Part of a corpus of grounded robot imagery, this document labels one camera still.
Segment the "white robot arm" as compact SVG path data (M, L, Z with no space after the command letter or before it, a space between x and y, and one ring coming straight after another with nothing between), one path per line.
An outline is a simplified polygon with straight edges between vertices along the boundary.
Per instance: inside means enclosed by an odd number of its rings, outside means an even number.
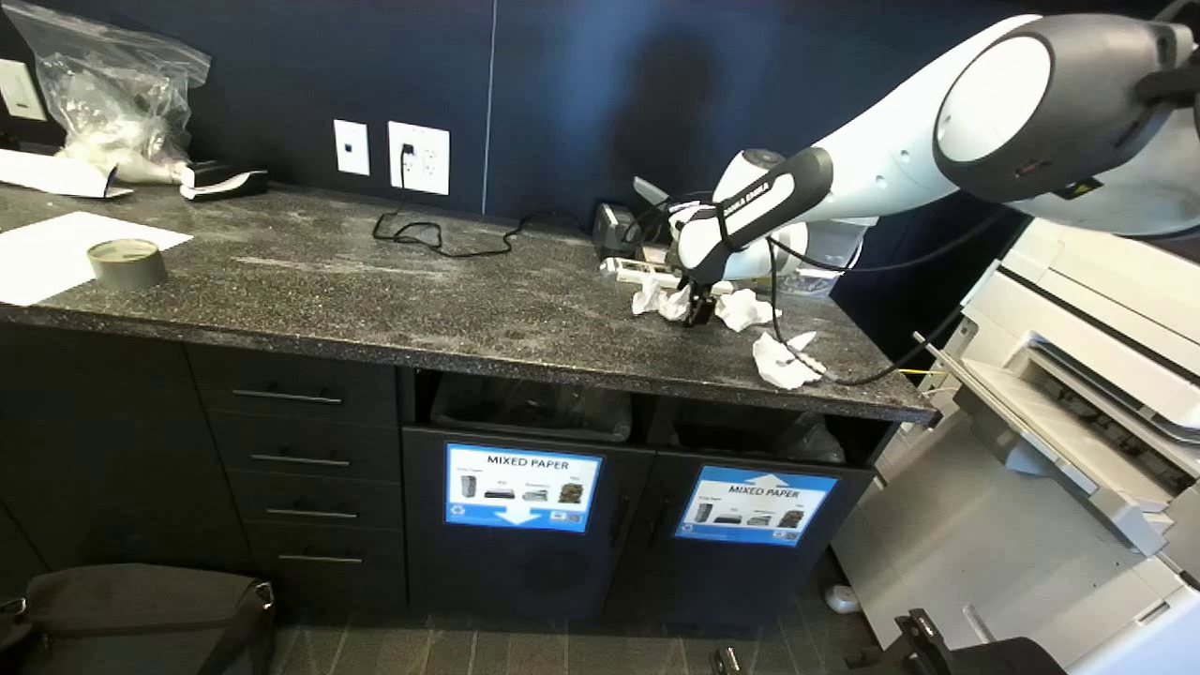
M947 195L1093 231L1193 231L1197 33L1099 11L1000 19L810 148L740 149L672 214L678 288L705 301L782 224L874 224Z

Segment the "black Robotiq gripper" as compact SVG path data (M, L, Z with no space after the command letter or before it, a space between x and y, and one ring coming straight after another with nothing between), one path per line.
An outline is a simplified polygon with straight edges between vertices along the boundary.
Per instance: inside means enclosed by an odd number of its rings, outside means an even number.
M725 278L725 266L720 261L703 261L699 271L687 271L678 278L678 293L690 301L690 304L708 304L712 301L712 284Z

